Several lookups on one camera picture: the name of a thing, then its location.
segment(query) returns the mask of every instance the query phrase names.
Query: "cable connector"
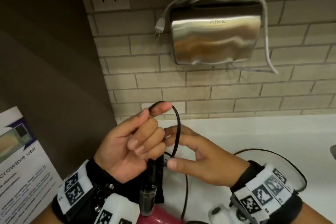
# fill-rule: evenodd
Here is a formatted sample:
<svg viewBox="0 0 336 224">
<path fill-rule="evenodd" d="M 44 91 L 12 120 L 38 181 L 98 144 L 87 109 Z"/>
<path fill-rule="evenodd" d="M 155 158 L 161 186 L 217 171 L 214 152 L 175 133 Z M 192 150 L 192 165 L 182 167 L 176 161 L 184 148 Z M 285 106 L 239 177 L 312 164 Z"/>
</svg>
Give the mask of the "cable connector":
<svg viewBox="0 0 336 224">
<path fill-rule="evenodd" d="M 166 25 L 165 18 L 163 17 L 159 18 L 159 20 L 155 25 L 155 38 L 157 38 L 163 32 L 163 30 L 165 29 L 165 25 Z"/>
</svg>

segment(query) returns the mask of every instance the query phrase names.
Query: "hand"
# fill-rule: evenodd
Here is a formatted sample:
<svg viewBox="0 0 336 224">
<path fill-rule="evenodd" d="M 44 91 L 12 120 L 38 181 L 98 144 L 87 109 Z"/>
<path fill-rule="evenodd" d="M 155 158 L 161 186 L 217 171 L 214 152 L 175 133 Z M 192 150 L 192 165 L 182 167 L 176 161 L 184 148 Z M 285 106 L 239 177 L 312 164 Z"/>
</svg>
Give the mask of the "hand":
<svg viewBox="0 0 336 224">
<path fill-rule="evenodd" d="M 164 130 L 155 116 L 172 108 L 169 102 L 144 109 L 112 129 L 95 153 L 95 162 L 117 181 L 128 182 L 147 168 L 147 160 L 157 159 L 166 150 Z"/>
<path fill-rule="evenodd" d="M 176 129 L 176 126 L 164 129 L 167 146 L 175 143 Z M 195 176 L 208 184 L 232 187 L 250 166 L 249 162 L 225 151 L 186 126 L 181 127 L 179 145 L 185 145 L 193 150 L 196 160 L 171 158 L 167 162 L 167 167 Z"/>
</svg>

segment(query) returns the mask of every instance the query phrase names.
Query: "pink object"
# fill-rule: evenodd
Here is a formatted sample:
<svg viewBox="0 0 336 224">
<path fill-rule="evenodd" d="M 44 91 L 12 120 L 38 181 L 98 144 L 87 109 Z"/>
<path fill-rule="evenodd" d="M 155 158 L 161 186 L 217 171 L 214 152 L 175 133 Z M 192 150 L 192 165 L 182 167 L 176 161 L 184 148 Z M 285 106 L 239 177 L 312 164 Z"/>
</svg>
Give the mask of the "pink object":
<svg viewBox="0 0 336 224">
<path fill-rule="evenodd" d="M 154 205 L 152 215 L 144 217 L 140 214 L 136 224 L 185 224 L 185 221 L 167 213 L 162 207 Z"/>
</svg>

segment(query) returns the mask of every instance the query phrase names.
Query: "brick wall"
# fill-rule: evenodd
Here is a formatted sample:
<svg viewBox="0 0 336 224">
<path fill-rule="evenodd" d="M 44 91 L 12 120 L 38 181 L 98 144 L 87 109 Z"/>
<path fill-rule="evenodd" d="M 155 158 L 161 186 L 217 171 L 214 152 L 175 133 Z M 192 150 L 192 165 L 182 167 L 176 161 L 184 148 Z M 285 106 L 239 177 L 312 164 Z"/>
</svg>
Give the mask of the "brick wall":
<svg viewBox="0 0 336 224">
<path fill-rule="evenodd" d="M 103 13 L 83 1 L 119 121 L 159 100 L 182 119 L 336 113 L 336 0 L 267 0 L 279 75 L 173 64 L 167 30 L 153 36 L 172 0 L 130 0 L 131 10 Z M 261 30 L 246 66 L 266 67 L 263 46 Z"/>
</svg>

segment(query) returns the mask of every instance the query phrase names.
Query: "stainless steel hand dryer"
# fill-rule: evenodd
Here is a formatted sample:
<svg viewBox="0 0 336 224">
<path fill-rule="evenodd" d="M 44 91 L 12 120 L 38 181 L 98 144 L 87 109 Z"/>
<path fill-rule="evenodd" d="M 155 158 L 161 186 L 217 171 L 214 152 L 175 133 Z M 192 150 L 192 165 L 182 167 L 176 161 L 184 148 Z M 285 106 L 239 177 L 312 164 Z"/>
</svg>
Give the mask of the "stainless steel hand dryer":
<svg viewBox="0 0 336 224">
<path fill-rule="evenodd" d="M 227 2 L 170 11 L 172 56 L 176 64 L 242 62 L 257 42 L 263 7 L 257 2 Z"/>
</svg>

